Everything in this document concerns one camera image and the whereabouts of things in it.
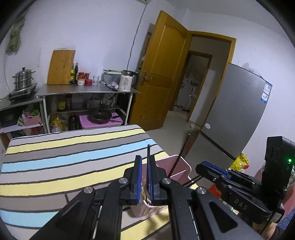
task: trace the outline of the wooden door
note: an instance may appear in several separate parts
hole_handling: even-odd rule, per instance
[[[130,124],[163,126],[191,43],[191,33],[161,11],[143,62]]]

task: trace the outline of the ceiling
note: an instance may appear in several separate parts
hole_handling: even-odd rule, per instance
[[[243,18],[258,23],[288,38],[276,19],[256,0],[167,0],[177,8],[191,12],[207,12]]]

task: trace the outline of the electrical box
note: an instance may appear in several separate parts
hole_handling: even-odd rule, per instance
[[[151,0],[137,0],[139,2],[142,2],[144,4],[149,4],[151,2]]]

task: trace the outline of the blue and white sticker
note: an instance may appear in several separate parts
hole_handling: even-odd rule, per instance
[[[264,85],[263,92],[266,95],[269,95],[269,92],[271,91],[271,87],[272,87],[272,85],[269,82],[266,82],[265,85]]]
[[[263,103],[267,103],[267,100],[268,100],[268,95],[266,93],[262,93],[260,101]]]

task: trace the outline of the kettle handle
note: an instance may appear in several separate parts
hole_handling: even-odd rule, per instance
[[[138,72],[133,72],[133,75],[136,76],[136,81],[135,81],[135,83],[132,83],[131,87],[136,87],[138,80],[139,80],[139,74],[138,74]]]

